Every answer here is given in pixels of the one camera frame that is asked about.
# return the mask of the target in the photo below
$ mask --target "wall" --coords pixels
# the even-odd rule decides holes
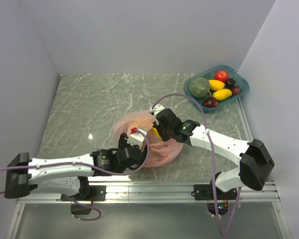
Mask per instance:
[[[36,156],[59,76],[16,0],[0,0],[0,168],[19,152]],[[0,174],[0,191],[5,174]],[[15,200],[0,195],[0,239]]]
[[[249,125],[273,156],[273,179],[299,239],[299,0],[276,1],[239,73],[250,84]]]
[[[238,69],[275,0],[19,0],[59,73]]]

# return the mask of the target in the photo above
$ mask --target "teal plastic basket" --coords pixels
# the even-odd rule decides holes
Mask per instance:
[[[204,107],[202,105],[202,103],[204,102],[204,100],[206,98],[210,97],[209,94],[206,97],[204,97],[203,99],[195,98],[194,96],[191,95],[191,93],[189,91],[189,85],[197,77],[205,77],[208,80],[215,79],[215,74],[218,71],[226,71],[227,74],[228,74],[228,78],[234,78],[235,81],[236,81],[236,86],[239,86],[240,89],[241,89],[241,93],[239,95],[236,95],[236,96],[232,95],[231,97],[225,99],[224,101],[218,101],[218,106],[216,106],[216,107],[213,107],[213,108]],[[185,94],[187,96],[190,96],[190,97],[194,98],[195,100],[197,100],[197,102],[200,104],[200,107],[206,113],[216,111],[216,110],[220,109],[221,107],[223,107],[224,105],[226,105],[230,102],[233,102],[238,97],[241,97],[242,95],[244,95],[248,90],[249,90],[249,85],[248,85],[247,81],[244,78],[242,78],[234,69],[230,68],[229,66],[223,66],[223,65],[215,66],[215,67],[213,67],[213,68],[211,68],[207,71],[204,71],[204,72],[202,72],[202,73],[200,73],[196,76],[193,76],[192,78],[189,78],[184,84]]]

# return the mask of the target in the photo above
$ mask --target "cantaloupe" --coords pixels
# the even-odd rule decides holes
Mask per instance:
[[[204,98],[210,90],[209,81],[204,77],[194,79],[189,85],[190,93],[198,99]]]

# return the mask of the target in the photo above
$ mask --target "marble countertop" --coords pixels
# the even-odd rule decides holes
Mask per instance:
[[[184,82],[195,74],[79,74],[62,75],[39,151],[39,158],[74,157],[113,143],[113,125],[128,112],[147,110],[161,96],[183,93]],[[200,112],[185,98],[169,97],[161,104],[182,120],[202,122]],[[246,140],[238,101],[207,114],[209,128]],[[236,165],[217,155],[216,172]],[[132,181],[211,180],[211,152],[184,145],[173,162],[144,168]]]

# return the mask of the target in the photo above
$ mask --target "plastic bag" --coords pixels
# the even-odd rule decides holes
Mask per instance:
[[[138,111],[127,113],[121,117],[113,127],[114,142],[118,143],[121,133],[131,134],[131,129],[136,127],[146,131],[150,144],[149,158],[145,167],[160,167],[171,162],[183,148],[182,143],[176,142],[175,139],[162,141],[152,131],[152,124],[155,116],[148,111]]]

